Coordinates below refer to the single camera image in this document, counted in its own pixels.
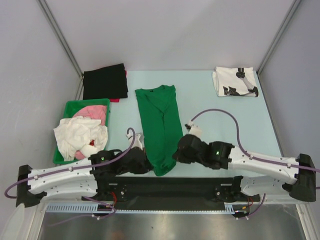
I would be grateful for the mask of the green t shirt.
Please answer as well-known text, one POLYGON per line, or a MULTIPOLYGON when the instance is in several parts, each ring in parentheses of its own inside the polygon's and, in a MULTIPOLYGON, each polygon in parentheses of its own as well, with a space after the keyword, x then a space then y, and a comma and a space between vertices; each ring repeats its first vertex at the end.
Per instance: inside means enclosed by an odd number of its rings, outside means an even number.
POLYGON ((176 166, 173 154, 183 137, 174 85, 136 89, 146 156, 158 177, 176 166))

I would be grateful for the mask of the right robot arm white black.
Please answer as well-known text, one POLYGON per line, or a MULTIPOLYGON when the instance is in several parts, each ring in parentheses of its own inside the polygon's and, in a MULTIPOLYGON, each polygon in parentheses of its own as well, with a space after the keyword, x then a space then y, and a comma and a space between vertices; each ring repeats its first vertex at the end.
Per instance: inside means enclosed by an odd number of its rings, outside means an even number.
POLYGON ((173 154, 180 163, 199 163, 213 170, 243 170, 260 174, 244 176, 230 188, 231 196, 242 201, 258 194, 284 194, 298 201, 316 201, 316 170, 311 157, 273 157, 242 151, 231 143, 205 143, 192 134, 183 136, 173 154))

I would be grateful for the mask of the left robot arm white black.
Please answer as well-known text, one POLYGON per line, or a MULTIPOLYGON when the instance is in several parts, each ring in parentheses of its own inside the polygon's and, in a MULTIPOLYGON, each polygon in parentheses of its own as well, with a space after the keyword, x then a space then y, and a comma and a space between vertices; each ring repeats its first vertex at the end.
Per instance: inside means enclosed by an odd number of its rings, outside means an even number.
POLYGON ((48 199, 84 199, 107 201, 115 190, 109 180, 126 173, 146 174, 153 166, 139 147, 127 153, 119 149, 102 150, 88 158, 47 169, 23 165, 18 170, 15 204, 26 208, 48 199))

